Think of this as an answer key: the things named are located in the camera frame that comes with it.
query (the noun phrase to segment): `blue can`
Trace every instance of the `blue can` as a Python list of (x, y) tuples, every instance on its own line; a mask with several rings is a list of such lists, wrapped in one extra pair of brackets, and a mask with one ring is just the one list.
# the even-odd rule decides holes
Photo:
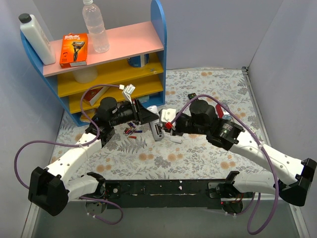
[(142, 68), (148, 62), (149, 62), (149, 54), (128, 58), (129, 65), (131, 65), (132, 67), (135, 67), (135, 68)]

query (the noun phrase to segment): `white connector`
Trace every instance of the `white connector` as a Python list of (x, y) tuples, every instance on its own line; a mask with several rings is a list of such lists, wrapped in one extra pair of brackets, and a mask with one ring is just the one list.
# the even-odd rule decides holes
[(126, 86), (123, 91), (122, 91), (122, 95), (124, 97), (124, 99), (128, 102), (130, 102), (132, 104), (132, 100), (131, 100), (131, 94), (133, 93), (135, 87), (130, 84), (128, 86)]

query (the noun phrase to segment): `plastic bottle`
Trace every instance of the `plastic bottle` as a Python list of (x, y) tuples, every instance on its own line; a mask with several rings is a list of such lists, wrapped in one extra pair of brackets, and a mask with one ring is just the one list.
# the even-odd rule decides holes
[(83, 8), (83, 17), (94, 49), (98, 53), (106, 52), (109, 50), (109, 41), (100, 9), (93, 3), (93, 0), (83, 1), (85, 5)]
[(55, 52), (34, 15), (19, 15), (20, 29), (43, 64), (55, 63)]

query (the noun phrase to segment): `orange box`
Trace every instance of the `orange box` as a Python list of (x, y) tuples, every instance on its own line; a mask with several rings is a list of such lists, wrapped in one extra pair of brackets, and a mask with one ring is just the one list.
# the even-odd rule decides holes
[(59, 64), (62, 68), (87, 64), (88, 37), (86, 33), (63, 36)]

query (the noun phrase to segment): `wall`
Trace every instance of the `wall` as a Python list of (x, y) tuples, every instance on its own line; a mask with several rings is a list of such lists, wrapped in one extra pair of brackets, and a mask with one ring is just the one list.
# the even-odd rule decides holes
[[(151, 0), (94, 0), (106, 28), (150, 20)], [(54, 39), (86, 32), (81, 0), (34, 0)], [(282, 0), (161, 0), (167, 68), (248, 66)]]
[[(32, 0), (5, 0), (1, 9), (0, 237), (17, 238), (22, 234), (30, 202), (28, 191), (14, 175), (15, 153), (30, 140), (55, 140), (62, 108), (29, 63), (20, 40), (20, 13), (34, 13), (44, 26)], [(31, 145), (21, 153), (19, 173), (27, 184), (36, 166), (48, 164), (52, 149)]]
[[(317, 1), (284, 0), (250, 65), (250, 79), (272, 145), (316, 160)], [(317, 178), (301, 208), (317, 235)]]

